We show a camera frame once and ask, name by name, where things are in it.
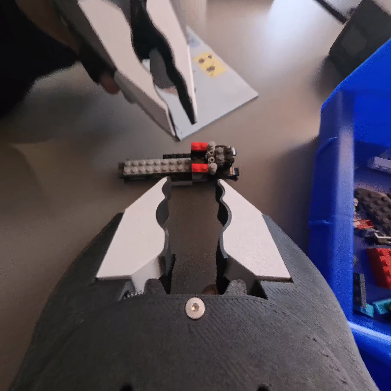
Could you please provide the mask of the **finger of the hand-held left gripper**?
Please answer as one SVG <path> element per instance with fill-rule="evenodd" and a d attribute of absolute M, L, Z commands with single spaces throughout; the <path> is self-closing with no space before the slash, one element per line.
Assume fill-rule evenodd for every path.
<path fill-rule="evenodd" d="M 123 10 L 105 0 L 84 0 L 78 4 L 115 67 L 114 79 L 124 97 L 137 103 L 166 133 L 176 136 L 169 108 L 134 52 L 131 28 Z"/>
<path fill-rule="evenodd" d="M 147 12 L 154 28 L 164 38 L 164 49 L 168 49 L 167 75 L 177 89 L 190 123 L 195 124 L 198 120 L 198 108 L 187 25 L 180 1 L 149 0 Z"/>

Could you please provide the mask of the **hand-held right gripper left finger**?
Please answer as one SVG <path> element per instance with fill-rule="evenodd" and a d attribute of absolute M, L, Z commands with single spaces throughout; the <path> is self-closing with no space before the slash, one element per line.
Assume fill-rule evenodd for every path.
<path fill-rule="evenodd" d="M 150 279 L 170 279 L 175 262 L 165 227 L 170 195 L 171 181 L 164 177 L 124 210 L 97 280 L 130 280 L 142 292 Z"/>

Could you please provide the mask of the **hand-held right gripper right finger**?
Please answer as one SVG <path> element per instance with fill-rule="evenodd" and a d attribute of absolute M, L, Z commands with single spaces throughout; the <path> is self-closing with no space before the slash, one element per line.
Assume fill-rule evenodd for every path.
<path fill-rule="evenodd" d="M 216 201 L 221 224 L 216 252 L 219 294 L 234 280 L 241 280 L 249 295 L 263 295 L 262 281 L 291 283 L 266 216 L 222 179 L 216 183 Z"/>

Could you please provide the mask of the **grey brick model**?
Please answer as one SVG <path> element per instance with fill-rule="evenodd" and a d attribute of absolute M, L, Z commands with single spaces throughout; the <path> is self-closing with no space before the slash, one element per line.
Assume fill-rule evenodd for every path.
<path fill-rule="evenodd" d="M 214 183 L 219 179 L 237 181 L 240 176 L 234 167 L 237 151 L 228 145 L 208 142 L 206 152 L 164 154 L 161 158 L 127 159 L 118 163 L 118 177 L 124 182 L 159 181 L 168 177 L 173 185 Z M 209 173 L 192 173 L 192 164 L 208 164 Z"/>

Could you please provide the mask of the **blue plastic bin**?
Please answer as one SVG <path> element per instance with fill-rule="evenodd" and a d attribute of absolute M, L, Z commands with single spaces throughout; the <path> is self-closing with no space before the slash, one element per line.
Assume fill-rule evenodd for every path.
<path fill-rule="evenodd" d="M 388 40 L 336 86 L 321 107 L 309 212 L 308 256 L 342 307 L 364 363 L 380 390 L 390 390 L 390 317 L 354 308 L 354 188 L 390 174 L 368 161 L 390 151 L 391 43 Z"/>

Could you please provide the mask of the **person's left forearm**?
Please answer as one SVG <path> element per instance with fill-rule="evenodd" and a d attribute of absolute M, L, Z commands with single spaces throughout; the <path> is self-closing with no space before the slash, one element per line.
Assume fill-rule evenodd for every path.
<path fill-rule="evenodd" d="M 15 1 L 1 1 L 0 118 L 24 99 L 36 79 L 77 60 L 73 50 L 42 32 Z"/>

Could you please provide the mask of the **grey desk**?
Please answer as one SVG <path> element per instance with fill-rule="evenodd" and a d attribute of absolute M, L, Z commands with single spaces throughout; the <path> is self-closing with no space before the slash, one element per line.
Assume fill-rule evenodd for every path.
<path fill-rule="evenodd" d="M 341 306 L 297 246 L 307 230 L 323 93 L 342 27 L 316 1 L 183 1 L 191 29 L 257 99 L 177 142 L 80 62 L 1 119 L 1 378 L 9 390 L 378 390 Z M 170 279 L 97 280 L 124 210 L 159 181 L 118 163 L 236 149 L 237 181 L 291 274 L 216 285 L 216 182 L 173 185 Z"/>

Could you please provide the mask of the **person's left hand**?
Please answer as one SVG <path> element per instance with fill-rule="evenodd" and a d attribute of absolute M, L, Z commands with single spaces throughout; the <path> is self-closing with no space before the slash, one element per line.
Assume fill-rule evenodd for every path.
<path fill-rule="evenodd" d="M 17 0 L 15 3 L 42 32 L 70 48 L 95 83 L 110 94 L 117 94 L 120 91 L 114 80 L 112 68 L 81 38 L 71 22 L 61 14 L 54 1 Z"/>

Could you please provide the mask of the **brick instruction booklet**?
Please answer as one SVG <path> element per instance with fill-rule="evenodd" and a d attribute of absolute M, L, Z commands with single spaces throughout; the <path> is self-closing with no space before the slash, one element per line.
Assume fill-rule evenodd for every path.
<path fill-rule="evenodd" d="M 198 132 L 259 96 L 259 93 L 222 61 L 190 27 L 187 27 L 187 32 L 192 55 L 198 120 L 191 124 L 179 98 L 173 96 L 171 111 L 179 140 Z"/>

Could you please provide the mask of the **pile of loose bricks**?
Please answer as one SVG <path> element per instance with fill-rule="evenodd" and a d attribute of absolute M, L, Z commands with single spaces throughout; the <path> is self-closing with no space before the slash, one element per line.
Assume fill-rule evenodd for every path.
<path fill-rule="evenodd" d="M 390 324 L 390 151 L 356 167 L 354 185 L 354 312 Z"/>

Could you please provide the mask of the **black charger case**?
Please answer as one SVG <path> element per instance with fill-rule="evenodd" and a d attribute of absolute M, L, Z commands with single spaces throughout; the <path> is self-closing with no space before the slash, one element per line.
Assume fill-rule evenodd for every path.
<path fill-rule="evenodd" d="M 385 10 L 380 1 L 361 1 L 331 45 L 328 59 L 345 79 L 390 36 L 390 11 Z"/>

